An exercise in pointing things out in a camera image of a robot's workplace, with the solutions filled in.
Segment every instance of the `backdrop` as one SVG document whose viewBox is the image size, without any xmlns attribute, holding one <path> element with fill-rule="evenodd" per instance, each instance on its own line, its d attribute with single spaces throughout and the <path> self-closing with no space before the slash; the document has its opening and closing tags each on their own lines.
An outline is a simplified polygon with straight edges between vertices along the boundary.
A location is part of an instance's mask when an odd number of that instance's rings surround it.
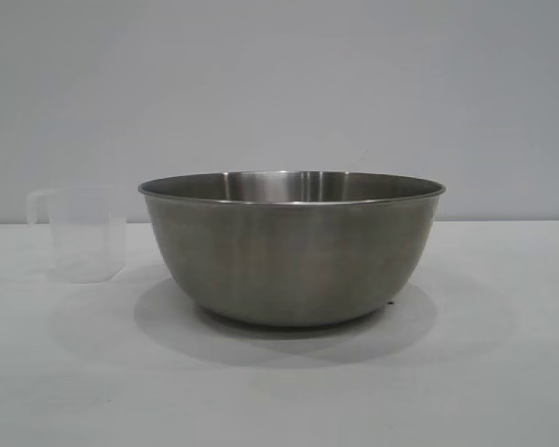
<svg viewBox="0 0 559 447">
<path fill-rule="evenodd" d="M 0 0 L 0 222 L 34 189 L 242 169 L 559 219 L 559 0 Z"/>
</svg>

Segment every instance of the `clear plastic cup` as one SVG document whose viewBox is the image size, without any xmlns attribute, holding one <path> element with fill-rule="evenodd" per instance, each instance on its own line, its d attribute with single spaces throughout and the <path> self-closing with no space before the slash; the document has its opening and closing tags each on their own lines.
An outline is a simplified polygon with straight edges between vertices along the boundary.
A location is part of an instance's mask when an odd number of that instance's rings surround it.
<svg viewBox="0 0 559 447">
<path fill-rule="evenodd" d="M 35 191 L 27 197 L 27 223 L 47 204 L 56 275 L 75 283 L 100 282 L 124 267 L 126 210 L 120 186 L 79 186 Z"/>
</svg>

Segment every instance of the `white surface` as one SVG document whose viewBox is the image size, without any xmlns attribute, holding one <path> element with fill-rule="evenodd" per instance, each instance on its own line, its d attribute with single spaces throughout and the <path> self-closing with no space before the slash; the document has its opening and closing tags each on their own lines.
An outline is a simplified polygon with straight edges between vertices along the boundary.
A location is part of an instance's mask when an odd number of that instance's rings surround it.
<svg viewBox="0 0 559 447">
<path fill-rule="evenodd" d="M 559 0 L 0 0 L 0 223 L 42 187 L 241 169 L 559 219 Z"/>
<path fill-rule="evenodd" d="M 111 282 L 46 278 L 46 227 L 0 227 L 0 447 L 559 447 L 559 223 L 437 223 L 381 317 L 227 326 L 130 228 Z"/>
</svg>

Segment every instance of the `metal bowl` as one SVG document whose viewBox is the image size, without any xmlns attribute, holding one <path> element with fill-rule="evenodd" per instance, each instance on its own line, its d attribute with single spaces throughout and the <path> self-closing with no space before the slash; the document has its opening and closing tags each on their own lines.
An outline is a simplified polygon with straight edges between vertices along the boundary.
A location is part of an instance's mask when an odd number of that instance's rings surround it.
<svg viewBox="0 0 559 447">
<path fill-rule="evenodd" d="M 240 321 L 361 317 L 406 283 L 444 187 L 353 172 L 224 172 L 143 183 L 157 244 L 199 305 Z"/>
</svg>

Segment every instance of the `bowl base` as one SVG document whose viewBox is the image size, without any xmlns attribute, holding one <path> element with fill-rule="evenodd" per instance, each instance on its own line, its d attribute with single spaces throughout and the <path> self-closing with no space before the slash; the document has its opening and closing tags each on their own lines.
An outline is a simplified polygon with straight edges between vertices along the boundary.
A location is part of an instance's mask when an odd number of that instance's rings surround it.
<svg viewBox="0 0 559 447">
<path fill-rule="evenodd" d="M 243 329 L 247 329 L 247 330 L 253 330 L 253 331 L 257 331 L 257 330 L 279 330 L 279 331 L 302 331 L 302 330 L 325 330 L 325 329 L 331 329 L 334 327 L 340 327 L 340 326 L 347 326 L 350 324 L 357 324 L 359 322 L 363 322 L 366 321 L 369 318 L 373 318 L 375 316 L 380 315 L 383 310 L 385 309 L 385 306 L 382 307 L 378 307 L 377 309 L 373 309 L 369 312 L 365 312 L 361 315 L 358 315 L 356 317 L 351 317 L 351 318 L 344 318 L 344 319 L 339 319 L 336 321 L 328 321 L 328 322 L 322 322 L 322 323 L 313 323 L 313 324 L 278 324 L 278 323 L 263 323 L 260 321 L 248 321 L 248 320 L 244 320 L 244 319 L 240 319 L 240 318 L 233 318 L 230 317 L 228 315 L 224 315 L 221 314 L 219 312 L 216 312 L 214 310 L 209 309 L 208 307 L 205 307 L 203 305 L 196 305 L 197 307 L 197 311 L 199 312 L 199 314 L 209 320 L 213 320 L 215 323 L 220 323 L 220 324 L 224 324 L 226 326 L 235 326 L 235 327 L 240 327 Z"/>
</svg>

